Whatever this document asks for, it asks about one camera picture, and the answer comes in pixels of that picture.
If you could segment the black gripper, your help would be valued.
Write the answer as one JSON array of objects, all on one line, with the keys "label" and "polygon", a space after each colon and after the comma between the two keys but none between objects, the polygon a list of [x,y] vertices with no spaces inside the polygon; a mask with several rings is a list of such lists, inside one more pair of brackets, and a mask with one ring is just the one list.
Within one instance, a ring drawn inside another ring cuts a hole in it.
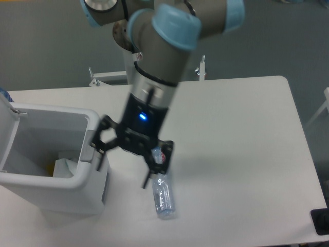
[{"label": "black gripper", "polygon": [[[172,140],[158,142],[158,134],[168,108],[159,108],[129,94],[120,123],[104,115],[91,140],[91,147],[100,155],[97,171],[101,171],[107,151],[119,146],[123,150],[143,156],[148,172],[142,184],[146,189],[150,178],[167,174],[174,150]],[[107,131],[113,130],[115,137],[104,139]]]}]

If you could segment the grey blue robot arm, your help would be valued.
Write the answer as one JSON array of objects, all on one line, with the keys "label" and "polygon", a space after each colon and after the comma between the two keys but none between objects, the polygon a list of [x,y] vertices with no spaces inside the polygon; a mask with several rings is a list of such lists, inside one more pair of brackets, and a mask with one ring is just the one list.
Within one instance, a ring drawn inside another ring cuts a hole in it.
[{"label": "grey blue robot arm", "polygon": [[100,120],[90,142],[101,155],[120,147],[142,156],[147,178],[166,174],[174,143],[158,135],[192,51],[200,39],[239,28],[243,1],[81,1],[92,26],[126,21],[126,36],[142,58],[130,72],[132,88],[120,122]]}]

